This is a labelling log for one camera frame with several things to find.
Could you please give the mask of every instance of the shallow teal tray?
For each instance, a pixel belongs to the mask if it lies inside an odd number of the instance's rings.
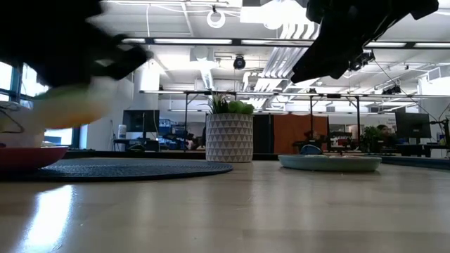
[[[379,157],[279,155],[278,159],[285,168],[308,171],[371,172],[381,163]]]

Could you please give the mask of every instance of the ceiling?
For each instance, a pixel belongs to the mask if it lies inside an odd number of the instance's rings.
[[[229,1],[229,7],[217,6],[217,10],[229,11],[223,27],[216,29],[207,24],[210,6],[179,5],[124,5],[105,3],[105,15],[92,19],[112,33],[127,33],[132,36],[147,37],[204,37],[204,38],[279,38],[282,29],[269,30],[263,24],[241,23],[239,16],[241,0]],[[439,1],[441,12],[450,8],[450,0]],[[378,41],[450,41],[450,15],[433,13],[421,20],[405,17],[391,27]],[[165,70],[160,77],[163,86],[193,83],[202,79],[200,70],[192,70],[189,62],[190,46],[151,46],[159,64]],[[273,48],[269,47],[235,47],[215,46],[214,56],[219,60],[218,66],[211,70],[214,79],[243,80],[247,71],[258,71],[266,67]],[[399,77],[405,90],[414,90],[416,77],[426,74],[424,70],[436,68],[436,64],[450,63],[450,51],[443,50],[374,50],[380,66],[372,63],[360,72],[346,73],[338,80],[330,77],[321,78],[323,83],[318,89],[333,88],[333,92],[348,91],[358,88],[359,93],[369,91],[375,85]],[[236,55],[244,55],[247,62],[244,70],[234,70]]]

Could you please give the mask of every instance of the desk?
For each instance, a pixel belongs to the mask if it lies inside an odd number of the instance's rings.
[[[143,140],[139,140],[139,139],[115,139],[112,145],[112,151],[120,151],[120,150],[116,150],[115,145],[116,144],[125,144],[125,151],[128,150],[129,147],[136,145],[136,144],[141,144]],[[145,140],[145,143],[143,144],[146,151],[159,151],[160,147],[159,147],[159,143],[158,141],[155,140]]]
[[[437,144],[399,144],[397,147],[401,156],[424,155],[425,157],[431,157],[433,149],[447,149],[447,146]]]

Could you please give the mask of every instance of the potted plant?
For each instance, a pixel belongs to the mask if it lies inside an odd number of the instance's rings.
[[[364,152],[378,153],[380,152],[378,141],[382,139],[381,131],[378,128],[368,126],[364,128],[364,133],[361,136],[361,147]]]
[[[253,105],[226,101],[223,93],[212,93],[206,119],[208,162],[250,162],[253,157]]]

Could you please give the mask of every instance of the ceiling pipe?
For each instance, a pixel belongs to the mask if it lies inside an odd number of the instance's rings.
[[[309,28],[308,24],[299,24],[298,28],[297,28],[297,32],[294,34],[294,38],[296,38],[296,39],[304,38],[304,36],[306,36],[308,34],[308,28]],[[283,77],[284,72],[286,72],[287,70],[290,71],[289,67],[291,65],[293,65],[294,59],[301,52],[302,52],[301,48],[290,48],[290,53],[288,54],[288,57],[286,58],[284,65],[278,71],[278,73],[276,75],[278,77]]]
[[[283,30],[281,31],[279,39],[285,39],[286,38],[286,36],[288,35],[288,28],[289,28],[289,24],[288,23],[283,24]],[[267,75],[267,71],[270,70],[270,68],[274,64],[274,61],[275,61],[274,59],[276,59],[276,57],[278,56],[278,50],[279,49],[280,49],[279,47],[276,47],[276,48],[273,49],[273,51],[272,51],[272,53],[271,53],[271,55],[269,57],[269,60],[266,63],[266,67],[264,68],[264,70],[262,70],[262,76],[263,77],[265,77]]]
[[[191,37],[194,37],[194,30],[192,29],[191,21],[189,20],[188,12],[186,11],[186,3],[181,3],[181,9],[183,10],[184,18],[186,19],[186,24],[188,25],[189,33]]]
[[[289,24],[288,28],[288,35],[286,36],[286,39],[296,39],[293,38],[294,34],[296,33],[296,30],[299,29],[299,26],[296,24]],[[291,48],[280,48],[278,51],[278,57],[276,59],[276,62],[274,63],[274,66],[272,66],[270,69],[268,69],[268,73],[266,74],[268,77],[277,77],[276,71],[277,69],[283,64],[285,59],[288,57],[288,54],[290,53]]]
[[[316,23],[312,24],[313,25],[308,25],[307,33],[304,35],[304,38],[307,39],[317,38],[320,26],[317,25]],[[282,77],[287,77],[292,72],[292,68],[294,67],[295,63],[297,63],[297,61],[303,56],[304,52],[306,51],[305,48],[296,48],[296,49],[297,53],[291,58],[289,66],[287,66],[287,68],[281,75]]]

